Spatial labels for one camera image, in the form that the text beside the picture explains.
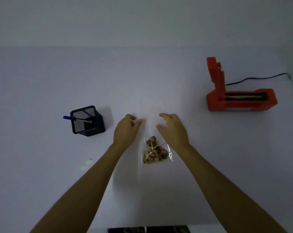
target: black mesh pen holder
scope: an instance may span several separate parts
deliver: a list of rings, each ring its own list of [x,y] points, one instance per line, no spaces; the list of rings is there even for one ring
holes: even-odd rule
[[[80,120],[71,120],[72,131],[74,134],[93,136],[106,131],[102,115],[98,113],[93,105],[73,110],[71,111],[70,116],[77,119],[92,121],[91,123],[87,123]]]

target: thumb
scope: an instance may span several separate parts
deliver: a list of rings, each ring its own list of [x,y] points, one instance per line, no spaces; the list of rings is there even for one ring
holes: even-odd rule
[[[139,120],[135,123],[135,125],[133,126],[133,131],[134,131],[135,133],[138,133],[138,130],[139,130],[139,128],[140,128],[140,126],[141,126],[142,123],[143,123],[143,119],[139,119]]]
[[[160,132],[160,134],[163,135],[163,133],[164,133],[164,131],[165,131],[165,129],[163,128],[163,126],[157,124],[155,127],[158,129],[158,131]]]

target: clear plastic bag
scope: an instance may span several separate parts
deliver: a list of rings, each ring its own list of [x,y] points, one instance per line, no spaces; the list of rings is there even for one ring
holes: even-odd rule
[[[155,127],[156,124],[164,124],[164,119],[159,117],[162,107],[154,103],[150,96],[139,99],[139,117],[144,119],[143,144],[141,149],[141,164],[162,163],[172,160],[172,152],[168,144],[162,138]]]

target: label on sealer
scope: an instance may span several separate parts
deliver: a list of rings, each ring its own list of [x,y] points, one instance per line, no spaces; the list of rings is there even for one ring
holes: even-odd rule
[[[227,108],[226,111],[250,111],[252,108]]]

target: red heat sealer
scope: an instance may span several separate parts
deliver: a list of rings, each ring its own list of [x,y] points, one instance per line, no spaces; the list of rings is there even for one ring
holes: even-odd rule
[[[227,92],[221,63],[217,62],[215,57],[208,57],[207,65],[211,81],[215,85],[215,89],[207,95],[210,111],[264,111],[277,104],[273,89],[258,89],[253,92]]]

